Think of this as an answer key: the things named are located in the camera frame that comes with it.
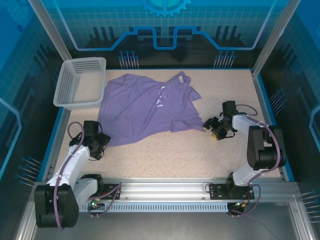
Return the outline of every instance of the gray floor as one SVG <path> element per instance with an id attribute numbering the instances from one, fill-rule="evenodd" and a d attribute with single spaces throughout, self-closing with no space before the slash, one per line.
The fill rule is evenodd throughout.
<path id="1" fill-rule="evenodd" d="M 281 240 L 296 240 L 290 209 L 261 203 L 250 216 Z M 91 219 L 82 213 L 74 228 L 37 229 L 34 240 L 276 240 L 256 220 L 226 213 L 109 213 Z"/>

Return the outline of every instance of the purple cloth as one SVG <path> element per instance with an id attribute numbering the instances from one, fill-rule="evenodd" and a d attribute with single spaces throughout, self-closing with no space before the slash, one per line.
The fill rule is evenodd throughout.
<path id="1" fill-rule="evenodd" d="M 108 146 L 136 143 L 152 134 L 190 129 L 204 131 L 192 101 L 201 99 L 183 72 L 168 82 L 126 74 L 104 90 L 98 121 L 111 137 Z"/>

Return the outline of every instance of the white print on shirt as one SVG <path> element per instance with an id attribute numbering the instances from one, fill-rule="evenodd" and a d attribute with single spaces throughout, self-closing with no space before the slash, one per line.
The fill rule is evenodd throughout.
<path id="1" fill-rule="evenodd" d="M 166 86 L 162 86 L 161 87 L 161 90 L 159 90 L 158 91 L 158 96 L 159 96 L 159 98 L 164 98 L 164 99 L 167 99 L 166 98 L 166 94 L 165 94 L 165 91 L 164 91 L 164 89 L 166 88 Z M 164 105 L 162 105 L 161 104 L 161 100 L 160 99 L 158 99 L 156 102 L 155 102 L 155 104 L 153 105 L 153 107 L 157 107 L 157 108 L 159 108 L 159 107 L 163 107 Z"/>

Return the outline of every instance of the blue edge trim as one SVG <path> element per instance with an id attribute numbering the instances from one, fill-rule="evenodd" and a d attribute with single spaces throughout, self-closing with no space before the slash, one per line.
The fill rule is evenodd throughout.
<path id="1" fill-rule="evenodd" d="M 265 101 L 265 105 L 266 105 L 266 108 L 268 110 L 268 113 L 270 115 L 270 119 L 271 119 L 271 123 L 273 125 L 276 125 L 277 122 L 276 122 L 276 119 L 275 119 L 275 116 L 274 116 L 274 113 L 272 112 L 272 109 L 271 109 L 271 105 L 270 105 L 270 102 L 269 102 L 269 98 L 268 98 L 268 95 L 267 95 L 267 91 L 265 89 L 265 85 L 264 85 L 264 82 L 262 81 L 262 78 L 260 76 L 260 73 L 258 75 L 258 81 L 259 81 L 259 85 L 261 87 L 261 91 L 262 91 L 262 94 L 263 94 L 263 98 L 264 98 L 264 101 Z M 289 182 L 294 182 L 295 181 L 295 178 L 294 178 L 294 175 L 292 173 L 292 170 L 291 170 L 291 167 L 290 167 L 290 163 L 288 161 L 288 158 L 286 159 L 286 163 L 284 165 L 285 167 L 285 170 L 286 170 L 286 174 L 288 176 L 288 180 Z"/>
<path id="2" fill-rule="evenodd" d="M 186 69 L 203 69 L 203 68 L 186 68 Z M 275 119 L 275 116 L 274 116 L 274 114 L 272 112 L 271 105 L 270 105 L 270 102 L 269 102 L 269 99 L 268 99 L 268 95 L 267 95 L 267 92 L 266 92 L 266 89 L 265 89 L 265 85 L 264 85 L 264 83 L 262 81 L 262 78 L 261 78 L 260 74 L 258 75 L 257 79 L 258 79 L 259 85 L 261 87 L 261 91 L 262 91 L 262 94 L 263 94 L 263 98 L 265 100 L 267 111 L 268 111 L 268 113 L 270 115 L 271 123 L 275 125 L 275 124 L 277 124 L 276 123 L 276 119 Z M 38 178 L 37 178 L 38 182 L 42 181 L 43 176 L 45 174 L 46 166 L 47 166 L 48 160 L 49 160 L 49 155 L 50 155 L 52 146 L 54 144 L 54 140 L 55 140 L 56 133 L 57 133 L 57 130 L 58 130 L 58 126 L 59 126 L 59 123 L 60 123 L 60 120 L 61 120 L 62 112 L 63 112 L 63 107 L 60 107 L 59 112 L 58 112 L 58 114 L 56 116 L 56 119 L 55 119 L 55 123 L 54 123 L 53 129 L 52 129 L 52 133 L 51 133 L 51 136 L 50 136 L 50 139 L 49 139 L 48 146 L 47 146 L 45 154 L 44 154 L 44 158 L 43 158 L 43 162 L 42 162 L 42 165 L 41 165 L 41 169 L 40 169 L 40 172 L 39 172 L 39 175 L 38 175 Z M 288 176 L 288 180 L 290 182 L 294 182 L 295 178 L 294 178 L 294 175 L 292 173 L 292 170 L 291 170 L 290 163 L 289 163 L 288 159 L 286 160 L 286 163 L 285 163 L 284 167 L 285 167 L 285 170 L 286 170 L 286 173 L 287 173 L 287 176 Z"/>

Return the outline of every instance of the white plastic basket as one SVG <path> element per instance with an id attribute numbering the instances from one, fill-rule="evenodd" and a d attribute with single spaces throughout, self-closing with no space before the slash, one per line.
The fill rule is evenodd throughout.
<path id="1" fill-rule="evenodd" d="M 105 78 L 106 59 L 103 57 L 66 60 L 61 66 L 53 104 L 68 110 L 100 107 Z"/>

